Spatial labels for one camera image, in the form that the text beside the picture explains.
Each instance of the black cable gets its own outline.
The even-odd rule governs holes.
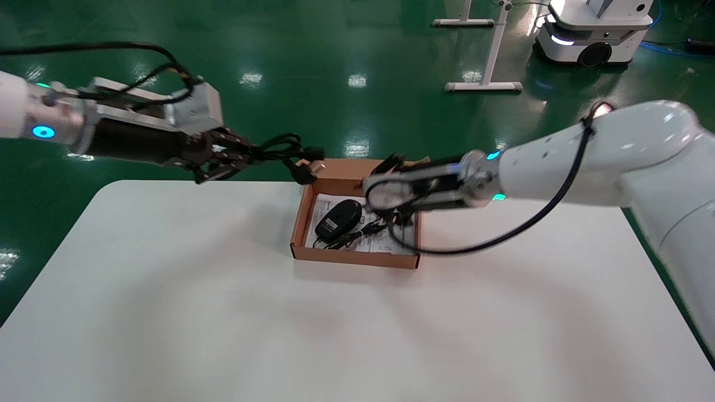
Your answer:
[[[122,97],[122,95],[125,95],[127,92],[131,91],[132,89],[142,86],[145,82],[149,81],[150,79],[154,78],[155,76],[157,76],[157,75],[161,74],[162,72],[164,72],[168,69],[171,69],[173,67],[174,67],[174,63],[162,64],[161,66],[158,66],[156,69],[154,69],[150,73],[148,73],[144,78],[140,79],[139,81],[137,81],[131,85],[126,86],[125,88],[122,88],[119,91],[111,91],[108,93],[101,93],[101,94],[96,94],[93,92],[80,92],[77,95],[77,98],[102,100],[102,101],[116,99],[116,98]]]
[[[665,45],[665,46],[673,45],[673,44],[685,44],[685,43],[687,43],[687,41],[671,42],[671,43],[654,42],[654,41],[641,41],[641,42],[646,42],[646,43],[650,43],[650,44],[661,44],[661,45]]]
[[[504,233],[503,235],[500,235],[498,237],[495,237],[491,240],[488,240],[486,242],[483,242],[481,244],[477,244],[474,246],[466,247],[466,248],[461,248],[461,249],[455,249],[455,250],[437,250],[437,249],[425,249],[425,248],[419,248],[414,245],[409,245],[405,242],[403,242],[396,234],[395,234],[395,223],[394,220],[388,219],[387,221],[387,226],[388,226],[388,232],[390,233],[390,237],[399,245],[402,247],[415,251],[417,253],[424,253],[424,254],[433,254],[433,255],[459,255],[459,254],[467,254],[467,253],[474,253],[477,251],[485,250],[490,247],[494,247],[496,245],[499,245],[506,240],[511,239],[512,237],[515,237],[516,235],[521,234],[522,232],[526,231],[530,227],[534,226],[536,223],[538,223],[540,220],[542,220],[548,213],[550,213],[556,205],[566,196],[566,193],[568,190],[571,188],[571,185],[573,184],[573,181],[576,178],[576,175],[578,174],[578,170],[581,167],[581,162],[583,161],[583,156],[586,153],[586,145],[588,144],[588,139],[595,133],[593,130],[593,119],[595,118],[596,115],[596,110],[598,110],[599,107],[601,107],[604,104],[608,104],[607,102],[597,102],[591,106],[591,111],[588,113],[588,116],[584,117],[581,120],[581,123],[583,124],[583,134],[581,135],[581,141],[578,143],[578,149],[576,151],[576,157],[573,159],[573,164],[571,165],[571,169],[568,171],[568,175],[566,176],[566,180],[564,180],[563,184],[561,187],[558,189],[556,195],[553,196],[551,201],[549,201],[544,208],[542,208],[539,212],[536,213],[531,219],[527,220],[523,224],[519,225],[518,227],[514,228],[513,230]],[[365,192],[365,198],[366,198],[366,203],[368,204],[368,207],[370,209],[375,210],[375,208],[372,208],[370,206],[370,199],[368,198],[368,194],[370,193],[371,189],[374,188],[376,185],[379,185],[380,183],[384,182],[378,182],[375,183],[374,185],[370,186],[368,190]],[[418,195],[417,197],[413,198],[412,200],[403,203],[403,207],[406,205],[409,205],[412,202],[415,202],[416,200],[426,197],[429,195],[429,191],[426,192],[426,194],[421,194]]]
[[[512,3],[512,6],[525,6],[527,4],[537,4],[539,6],[548,6],[548,4],[539,3],[538,1],[520,1],[518,3]]]
[[[79,97],[82,97],[82,99],[108,100],[108,99],[114,99],[115,97],[120,97],[123,94],[126,94],[129,90],[138,87],[139,85],[145,83],[147,80],[151,79],[152,77],[160,74],[161,72],[163,72],[164,70],[167,70],[167,69],[174,69],[174,70],[176,70],[177,73],[179,73],[179,75],[182,78],[182,81],[184,82],[184,86],[186,87],[187,91],[184,94],[181,94],[178,97],[174,97],[174,98],[139,102],[139,103],[135,104],[132,107],[132,109],[139,110],[139,109],[143,109],[147,106],[156,105],[156,104],[170,104],[170,103],[181,102],[182,100],[190,97],[191,94],[193,93],[194,85],[196,84],[196,79],[194,79],[192,77],[191,73],[189,73],[189,70],[186,67],[184,67],[183,65],[181,65],[179,63],[177,58],[171,52],[166,50],[164,47],[161,47],[161,46],[158,46],[155,44],[145,44],[145,43],[131,42],[131,41],[106,41],[106,42],[97,42],[97,43],[53,44],[53,45],[46,45],[46,46],[31,46],[31,47],[22,47],[22,48],[0,49],[0,57],[2,57],[2,56],[30,56],[30,55],[34,55],[34,54],[67,53],[67,52],[90,52],[90,51],[96,51],[96,50],[111,50],[111,49],[115,49],[115,50],[116,49],[149,50],[151,52],[156,52],[156,53],[163,55],[164,57],[166,57],[169,60],[169,63],[163,64],[162,66],[157,67],[143,79],[129,85],[127,88],[123,88],[119,92],[112,92],[111,94],[105,95],[104,97],[93,97],[90,94],[82,93],[79,96]]]
[[[361,237],[367,237],[376,235],[382,232],[387,227],[387,224],[382,219],[376,219],[372,222],[366,224],[357,232],[345,233],[344,235],[338,237],[332,243],[326,245],[324,250],[339,250],[343,247],[350,247],[350,245]]]

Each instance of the open cardboard box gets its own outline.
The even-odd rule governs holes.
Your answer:
[[[373,265],[376,267],[417,269],[420,255],[396,255],[389,253],[366,253],[351,250],[323,250],[305,246],[315,198],[318,194],[349,195],[364,197],[363,178],[369,175],[381,160],[327,159],[325,169],[315,183],[305,186],[295,219],[290,251],[296,260],[323,261],[326,263]],[[415,239],[420,244],[420,214],[415,215]]]

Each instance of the green floor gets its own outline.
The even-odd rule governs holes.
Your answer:
[[[706,35],[715,7],[664,0],[648,34],[656,41]],[[639,49],[623,73],[545,64],[532,54],[542,6],[517,6],[495,79],[524,92],[445,93],[447,81],[479,79],[489,29],[435,29],[461,0],[4,0],[0,46],[135,40],[172,50],[222,95],[226,123],[259,142],[296,132],[329,157],[433,158],[526,142],[576,122],[597,98],[628,105],[689,104],[715,129],[710,58]],[[472,17],[496,18],[488,0]],[[657,14],[654,5],[653,14]],[[134,81],[162,60],[140,51],[0,59],[0,70],[69,86],[94,76]],[[172,79],[147,85],[169,92]],[[168,170],[69,156],[38,142],[0,143],[0,323],[103,186],[123,179],[189,180]],[[281,166],[236,180],[289,180]]]

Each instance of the robotic arm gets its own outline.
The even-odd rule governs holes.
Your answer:
[[[715,351],[715,137],[688,107],[657,101],[602,111],[564,201],[630,207]],[[365,178],[376,210],[485,207],[503,196],[551,200],[573,167],[581,124],[489,154]]]
[[[0,138],[56,142],[76,154],[181,167],[196,183],[279,160],[297,182],[307,184],[322,166],[323,150],[304,148],[295,134],[255,145],[232,132],[224,126],[218,92],[203,81],[190,97],[140,110],[127,102],[167,97],[102,78],[83,93],[122,91],[111,99],[81,99],[58,82],[40,87],[0,72]],[[688,107],[669,101],[614,110],[595,118],[592,127],[595,135],[563,200],[633,210],[713,354],[715,137]],[[383,170],[365,178],[363,187],[369,205],[404,215],[485,207],[503,196],[551,200],[570,176],[582,135],[577,124],[504,151],[474,150],[451,160]]]
[[[138,111],[128,105],[167,97],[134,88],[121,97],[80,99],[77,90],[59,82],[41,87],[5,72],[0,72],[0,88],[0,138],[56,142],[75,154],[181,167],[196,183],[227,179],[251,165],[279,160],[297,182],[307,184],[316,179],[325,157],[322,148],[304,148],[295,134],[263,145],[235,134],[224,126],[218,91],[203,81],[180,102]],[[118,94],[125,88],[95,78],[83,93]],[[293,159],[304,162],[296,165]]]

